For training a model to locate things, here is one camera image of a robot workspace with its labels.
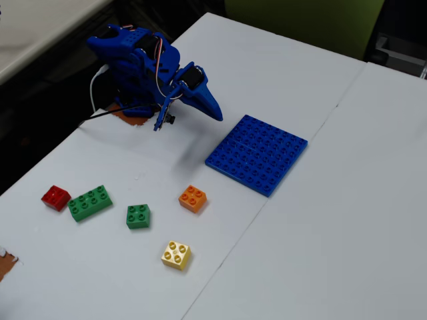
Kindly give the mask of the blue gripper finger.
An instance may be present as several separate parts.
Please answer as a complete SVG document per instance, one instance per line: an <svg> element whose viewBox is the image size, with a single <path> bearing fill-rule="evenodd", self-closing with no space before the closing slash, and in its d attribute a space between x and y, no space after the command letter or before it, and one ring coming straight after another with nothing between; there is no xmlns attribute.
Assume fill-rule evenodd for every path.
<svg viewBox="0 0 427 320"><path fill-rule="evenodd" d="M205 83L189 88L185 94L186 104L196 108L216 121L223 121L222 110Z"/></svg>

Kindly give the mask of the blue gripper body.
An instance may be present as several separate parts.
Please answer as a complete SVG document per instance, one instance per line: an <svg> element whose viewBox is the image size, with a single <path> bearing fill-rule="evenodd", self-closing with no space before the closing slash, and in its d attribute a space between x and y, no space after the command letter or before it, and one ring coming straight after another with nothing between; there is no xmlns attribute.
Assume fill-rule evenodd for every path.
<svg viewBox="0 0 427 320"><path fill-rule="evenodd" d="M204 70L189 63L186 67L179 69L171 81L172 97L208 100L207 77Z"/></svg>

